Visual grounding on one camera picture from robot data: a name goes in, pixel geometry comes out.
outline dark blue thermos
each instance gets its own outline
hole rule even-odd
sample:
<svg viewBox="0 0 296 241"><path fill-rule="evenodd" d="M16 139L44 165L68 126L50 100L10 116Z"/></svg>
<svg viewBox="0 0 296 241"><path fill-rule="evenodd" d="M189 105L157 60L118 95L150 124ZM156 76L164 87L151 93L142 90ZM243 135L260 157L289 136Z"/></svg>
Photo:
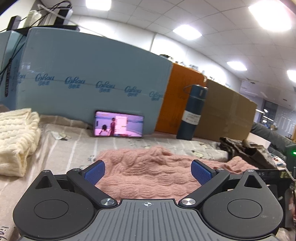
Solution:
<svg viewBox="0 0 296 241"><path fill-rule="evenodd" d="M206 87L202 87L200 85L190 86L192 86L191 92L189 94L186 108L183 113L182 122L177 133L177 139L188 141L191 141L193 138L195 128L200 121L200 115L205 102L205 98L207 97Z"/></svg>

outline crosshair marking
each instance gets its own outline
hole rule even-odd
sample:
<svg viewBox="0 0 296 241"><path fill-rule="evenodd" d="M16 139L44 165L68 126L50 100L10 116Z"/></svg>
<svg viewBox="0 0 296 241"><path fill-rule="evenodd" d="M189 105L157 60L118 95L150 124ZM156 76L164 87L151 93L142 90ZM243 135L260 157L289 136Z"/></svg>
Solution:
<svg viewBox="0 0 296 241"><path fill-rule="evenodd" d="M149 206L153 205L153 203L145 202L145 203L143 203L143 205L145 205L146 207L149 207Z"/></svg>

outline phone screen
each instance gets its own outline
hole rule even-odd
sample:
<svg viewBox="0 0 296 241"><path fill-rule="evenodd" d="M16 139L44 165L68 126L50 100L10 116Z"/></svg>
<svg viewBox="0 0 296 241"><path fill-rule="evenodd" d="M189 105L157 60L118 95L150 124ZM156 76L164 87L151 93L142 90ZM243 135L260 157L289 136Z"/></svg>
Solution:
<svg viewBox="0 0 296 241"><path fill-rule="evenodd" d="M94 135L105 137L142 137L144 117L96 111Z"/></svg>

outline bottle label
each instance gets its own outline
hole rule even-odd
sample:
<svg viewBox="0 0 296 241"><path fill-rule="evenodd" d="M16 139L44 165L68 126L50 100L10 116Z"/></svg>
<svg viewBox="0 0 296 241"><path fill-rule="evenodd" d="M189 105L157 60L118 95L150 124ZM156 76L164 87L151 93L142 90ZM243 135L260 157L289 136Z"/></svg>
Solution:
<svg viewBox="0 0 296 241"><path fill-rule="evenodd" d="M182 120L189 123L189 124L197 125L200 121L200 115L193 114L193 113L185 110L183 113Z"/></svg>

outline ceiling light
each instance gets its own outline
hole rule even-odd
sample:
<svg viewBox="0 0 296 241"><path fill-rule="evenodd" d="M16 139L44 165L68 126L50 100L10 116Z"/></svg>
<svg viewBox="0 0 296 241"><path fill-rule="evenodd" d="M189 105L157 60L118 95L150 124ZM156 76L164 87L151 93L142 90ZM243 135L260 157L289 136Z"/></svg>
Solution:
<svg viewBox="0 0 296 241"><path fill-rule="evenodd" d="M258 111L258 112L260 112L260 113L263 113L263 114L264 114L264 112L263 112L263 111L261 111L261 110L259 110L259 109L256 109L256 111Z"/></svg>
<svg viewBox="0 0 296 241"><path fill-rule="evenodd" d="M230 62L227 62L227 64L235 70L239 70L239 71L247 70L247 68L241 62L238 62L238 61L230 61Z"/></svg>
<svg viewBox="0 0 296 241"><path fill-rule="evenodd" d="M291 29L291 20L281 2L262 0L251 5L249 10L264 29L275 32Z"/></svg>
<svg viewBox="0 0 296 241"><path fill-rule="evenodd" d="M256 93L253 93L253 92L250 92L250 91L245 91L246 93L248 93L248 94L251 94L251 95L258 95L258 94L256 94Z"/></svg>
<svg viewBox="0 0 296 241"><path fill-rule="evenodd" d="M108 11L111 8L111 0L86 0L85 3L90 9Z"/></svg>
<svg viewBox="0 0 296 241"><path fill-rule="evenodd" d="M202 34L199 31L197 31L195 28L189 25L181 25L175 28L173 32L187 40L197 39L200 36L202 36Z"/></svg>
<svg viewBox="0 0 296 241"><path fill-rule="evenodd" d="M287 74L290 80L296 82L296 70L287 70Z"/></svg>
<svg viewBox="0 0 296 241"><path fill-rule="evenodd" d="M267 98L268 99L268 97L267 97L267 95L264 93L264 92L260 92L265 98Z"/></svg>

